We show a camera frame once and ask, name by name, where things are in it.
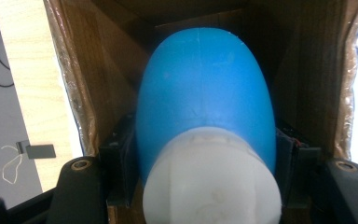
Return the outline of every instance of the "white cap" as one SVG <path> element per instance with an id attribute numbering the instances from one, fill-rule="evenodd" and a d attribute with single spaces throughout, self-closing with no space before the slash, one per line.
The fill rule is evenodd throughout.
<path id="1" fill-rule="evenodd" d="M 148 224 L 279 223 L 275 179 L 236 134 L 197 128 L 175 137 L 147 178 Z"/>

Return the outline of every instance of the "brown cardboard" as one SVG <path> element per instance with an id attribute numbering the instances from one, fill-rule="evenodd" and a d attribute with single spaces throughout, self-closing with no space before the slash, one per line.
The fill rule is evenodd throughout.
<path id="1" fill-rule="evenodd" d="M 158 43 L 176 31 L 206 26 L 228 30 L 246 43 L 277 117 L 322 147 L 325 158 L 350 157 L 358 1 L 45 4 L 86 154 L 95 155 L 120 116 L 136 108 L 142 73 Z"/>

